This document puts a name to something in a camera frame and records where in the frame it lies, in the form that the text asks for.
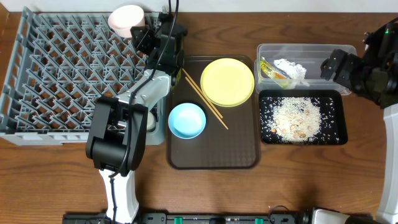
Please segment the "yellow plate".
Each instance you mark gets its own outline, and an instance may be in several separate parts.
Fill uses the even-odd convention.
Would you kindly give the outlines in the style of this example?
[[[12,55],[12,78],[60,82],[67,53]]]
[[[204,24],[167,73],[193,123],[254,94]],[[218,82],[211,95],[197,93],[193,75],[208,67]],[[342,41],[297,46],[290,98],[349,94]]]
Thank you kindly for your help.
[[[205,67],[200,77],[200,87],[213,104],[234,107],[251,97],[254,76],[243,62],[233,58],[221,58]]]

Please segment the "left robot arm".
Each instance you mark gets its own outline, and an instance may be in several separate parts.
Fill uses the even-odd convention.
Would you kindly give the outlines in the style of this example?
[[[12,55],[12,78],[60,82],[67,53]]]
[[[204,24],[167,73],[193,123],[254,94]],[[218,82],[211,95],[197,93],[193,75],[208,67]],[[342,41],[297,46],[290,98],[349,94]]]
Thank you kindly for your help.
[[[178,83],[184,64],[183,39],[188,30],[177,13],[161,13],[158,31],[131,28],[133,46],[149,55],[142,77],[128,91],[98,98],[86,142],[105,183],[105,223],[132,223],[139,209],[134,172],[144,155],[150,110]]]

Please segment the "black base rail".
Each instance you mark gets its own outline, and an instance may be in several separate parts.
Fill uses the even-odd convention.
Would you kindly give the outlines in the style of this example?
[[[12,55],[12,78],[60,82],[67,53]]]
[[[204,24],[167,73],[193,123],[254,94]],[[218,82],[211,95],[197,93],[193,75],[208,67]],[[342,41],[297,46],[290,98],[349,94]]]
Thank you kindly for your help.
[[[266,215],[203,215],[203,214],[167,214],[167,213],[139,213],[134,219],[137,224],[316,224],[316,223],[342,223],[366,224],[376,221],[370,215],[347,215],[336,210],[314,207],[302,213],[282,210],[281,206]]]

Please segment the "clear plastic bin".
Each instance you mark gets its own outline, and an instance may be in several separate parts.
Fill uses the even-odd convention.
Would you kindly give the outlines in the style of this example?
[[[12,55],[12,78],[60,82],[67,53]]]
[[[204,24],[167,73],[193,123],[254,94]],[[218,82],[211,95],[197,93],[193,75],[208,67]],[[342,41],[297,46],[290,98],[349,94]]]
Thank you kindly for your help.
[[[274,80],[271,80],[262,70],[260,59],[264,58],[270,64],[274,60],[286,59],[289,62],[301,64],[306,70],[303,82],[293,81],[288,89],[297,90],[336,90],[341,95],[349,95],[351,92],[333,82],[320,77],[320,65],[326,60],[333,50],[341,49],[349,54],[357,54],[356,48],[352,45],[338,44],[261,44],[257,47],[257,60],[254,66],[255,88],[259,93],[262,90],[280,90]]]

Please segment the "green snack bar wrapper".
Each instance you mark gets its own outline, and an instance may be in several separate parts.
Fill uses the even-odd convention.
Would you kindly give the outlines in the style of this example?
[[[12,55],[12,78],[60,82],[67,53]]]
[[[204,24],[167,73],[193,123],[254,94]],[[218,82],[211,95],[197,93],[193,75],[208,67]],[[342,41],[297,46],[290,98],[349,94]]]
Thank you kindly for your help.
[[[271,65],[264,57],[260,59],[260,74],[273,80],[282,89],[288,89],[290,85],[290,77],[282,70]]]

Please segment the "grey dishwasher rack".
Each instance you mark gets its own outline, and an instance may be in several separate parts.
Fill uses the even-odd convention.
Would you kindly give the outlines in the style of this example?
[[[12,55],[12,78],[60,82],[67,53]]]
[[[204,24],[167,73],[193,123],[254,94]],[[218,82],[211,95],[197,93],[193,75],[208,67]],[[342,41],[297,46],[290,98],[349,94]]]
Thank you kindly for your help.
[[[107,13],[25,8],[1,91],[1,137],[18,146],[86,142],[96,100],[130,89],[148,60]]]

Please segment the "light blue bowl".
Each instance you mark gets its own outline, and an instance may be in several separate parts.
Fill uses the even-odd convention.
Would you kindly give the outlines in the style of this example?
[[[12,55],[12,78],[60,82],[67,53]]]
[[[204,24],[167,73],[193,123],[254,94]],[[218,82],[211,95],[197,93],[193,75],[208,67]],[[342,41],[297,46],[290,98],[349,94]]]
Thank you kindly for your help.
[[[171,110],[168,126],[174,136],[180,139],[193,139],[203,132],[206,115],[194,103],[181,103]]]

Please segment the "white tissue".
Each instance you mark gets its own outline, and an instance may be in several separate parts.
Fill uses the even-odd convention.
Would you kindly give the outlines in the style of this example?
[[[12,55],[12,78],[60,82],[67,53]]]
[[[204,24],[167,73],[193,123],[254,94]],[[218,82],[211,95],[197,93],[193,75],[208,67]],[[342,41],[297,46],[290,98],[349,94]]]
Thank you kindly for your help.
[[[304,85],[307,87],[310,86],[309,83],[305,81],[305,74],[307,72],[307,69],[304,68],[301,64],[296,64],[295,62],[290,62],[282,58],[274,60],[274,65],[280,71],[283,71],[287,76],[290,77],[286,88],[293,89],[296,85]]]

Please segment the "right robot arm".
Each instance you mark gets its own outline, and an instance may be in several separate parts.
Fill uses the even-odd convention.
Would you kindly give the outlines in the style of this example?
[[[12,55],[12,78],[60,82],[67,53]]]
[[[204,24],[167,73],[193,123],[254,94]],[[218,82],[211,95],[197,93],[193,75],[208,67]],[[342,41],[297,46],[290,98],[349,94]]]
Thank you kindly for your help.
[[[363,39],[362,57],[340,49],[320,65],[321,77],[373,101],[384,110],[387,149],[384,185],[376,223],[397,223],[397,19]]]

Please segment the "black waste tray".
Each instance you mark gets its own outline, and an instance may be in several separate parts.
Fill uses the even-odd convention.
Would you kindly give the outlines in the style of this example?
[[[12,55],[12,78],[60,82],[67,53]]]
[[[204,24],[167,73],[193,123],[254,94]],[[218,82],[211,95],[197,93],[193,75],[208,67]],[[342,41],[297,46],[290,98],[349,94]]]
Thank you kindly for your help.
[[[327,97],[332,98],[335,102],[334,109],[336,111],[336,120],[341,141],[338,144],[321,144],[321,145],[342,145],[347,143],[348,134],[346,130],[345,116],[343,111],[343,103],[341,95],[335,90],[262,90],[259,94],[259,100],[263,97]]]

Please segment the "rice food waste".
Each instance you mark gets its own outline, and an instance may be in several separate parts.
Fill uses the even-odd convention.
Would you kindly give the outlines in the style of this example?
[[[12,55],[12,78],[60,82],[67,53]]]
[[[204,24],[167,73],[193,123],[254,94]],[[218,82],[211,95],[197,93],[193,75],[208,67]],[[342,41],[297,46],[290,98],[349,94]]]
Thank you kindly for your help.
[[[268,144],[338,144],[335,102],[327,97],[263,97],[261,137]]]

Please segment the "white cup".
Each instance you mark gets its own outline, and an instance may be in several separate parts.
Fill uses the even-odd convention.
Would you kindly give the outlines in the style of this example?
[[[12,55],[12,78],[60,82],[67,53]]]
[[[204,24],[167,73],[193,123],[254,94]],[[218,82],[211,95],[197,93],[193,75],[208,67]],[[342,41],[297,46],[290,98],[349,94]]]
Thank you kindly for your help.
[[[148,112],[147,115],[147,132],[152,132],[156,127],[156,117],[151,113]]]

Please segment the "dark brown serving tray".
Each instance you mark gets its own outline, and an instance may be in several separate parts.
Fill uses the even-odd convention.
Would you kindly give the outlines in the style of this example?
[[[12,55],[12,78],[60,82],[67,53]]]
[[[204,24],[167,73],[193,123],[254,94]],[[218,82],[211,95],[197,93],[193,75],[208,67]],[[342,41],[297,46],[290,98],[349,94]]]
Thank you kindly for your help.
[[[206,126],[193,139],[178,138],[166,128],[167,160],[173,168],[249,169],[259,162],[261,129],[255,93],[239,106],[217,107],[223,115],[221,124],[182,74],[167,97],[167,113],[181,103],[194,103],[203,109]]]

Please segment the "wooden chopstick lower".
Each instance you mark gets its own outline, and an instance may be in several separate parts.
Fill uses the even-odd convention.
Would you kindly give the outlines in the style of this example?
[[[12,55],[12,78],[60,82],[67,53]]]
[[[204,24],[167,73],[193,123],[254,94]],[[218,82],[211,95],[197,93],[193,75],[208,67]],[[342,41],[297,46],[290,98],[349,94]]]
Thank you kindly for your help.
[[[192,83],[192,81],[189,80],[188,77],[185,77],[186,81],[188,82],[188,84],[193,88],[193,90],[197,93],[197,95],[203,100],[203,102],[207,105],[207,107],[211,110],[211,112],[216,116],[216,118],[218,119],[218,121],[227,129],[229,130],[229,127],[227,127],[227,125],[224,123],[224,121],[222,120],[222,118],[218,115],[218,113],[211,107],[211,105],[209,104],[209,102],[207,102],[207,100],[205,99],[205,97],[199,92],[199,90],[194,86],[194,84]]]

